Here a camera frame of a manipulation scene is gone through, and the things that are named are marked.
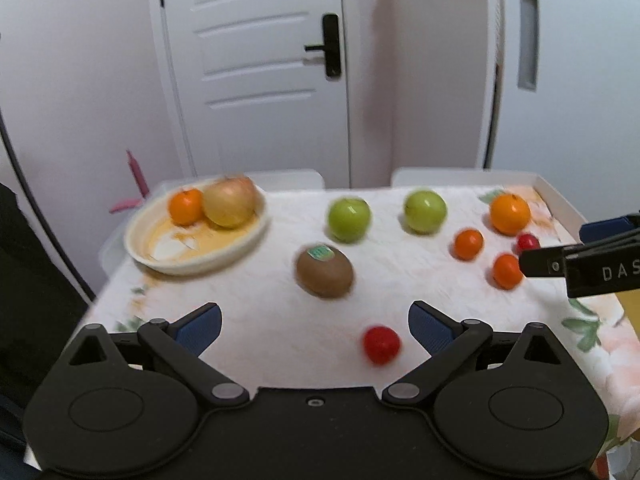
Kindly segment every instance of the green fruit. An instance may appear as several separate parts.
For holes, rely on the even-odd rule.
[[[447,217],[447,204],[434,191],[415,191],[404,201],[407,225],[420,234],[436,232]]]
[[[361,198],[341,198],[331,204],[326,220],[337,240],[355,242],[367,232],[371,210]]]

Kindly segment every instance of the floral tablecloth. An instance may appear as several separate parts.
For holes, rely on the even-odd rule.
[[[175,320],[214,301],[222,334],[201,355],[245,386],[327,388],[372,385],[378,392],[429,357],[409,333],[407,312],[424,300],[453,319],[475,317],[494,330],[520,332],[530,321],[548,324],[568,349],[610,413],[608,445],[640,428],[640,342],[614,295],[568,300],[564,280],[525,280],[511,291],[490,277],[494,258],[510,252],[513,238],[494,232],[488,203],[494,187],[434,187],[449,215],[439,233],[417,236],[400,223],[409,189],[268,193],[272,221],[256,249],[216,273],[172,278],[127,259],[90,309],[85,322],[108,330],[135,330],[153,317]],[[543,246],[571,242],[530,187],[511,188],[529,201],[529,230]],[[338,244],[351,260],[356,282],[339,300],[308,295],[294,279],[293,261],[304,245],[332,242],[325,232],[328,204],[359,196],[372,209],[364,240]],[[485,247],[474,262],[450,254],[457,231],[476,227]],[[392,327],[402,353],[386,367],[364,357],[360,338],[373,324]]]

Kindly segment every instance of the brown kiwi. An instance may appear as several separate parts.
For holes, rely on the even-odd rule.
[[[335,247],[316,244],[298,255],[296,276],[309,292],[321,298],[340,298],[353,285],[353,266]]]

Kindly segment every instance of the green sticker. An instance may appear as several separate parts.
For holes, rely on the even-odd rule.
[[[334,252],[326,245],[316,245],[315,247],[310,248],[307,251],[307,254],[313,259],[320,260],[321,262],[328,262],[335,256]]]

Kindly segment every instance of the small orange fruit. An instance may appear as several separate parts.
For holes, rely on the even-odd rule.
[[[174,224],[187,226],[204,218],[202,192],[199,189],[183,189],[169,200],[169,216]]]
[[[518,259],[513,254],[501,254],[495,259],[494,280],[502,288],[511,290],[522,281],[523,277]]]
[[[473,260],[482,251],[484,238],[477,229],[460,231],[453,243],[453,251],[460,260]]]
[[[515,236],[531,220],[531,209],[522,197],[505,193],[498,195],[489,208],[491,223],[503,235]]]

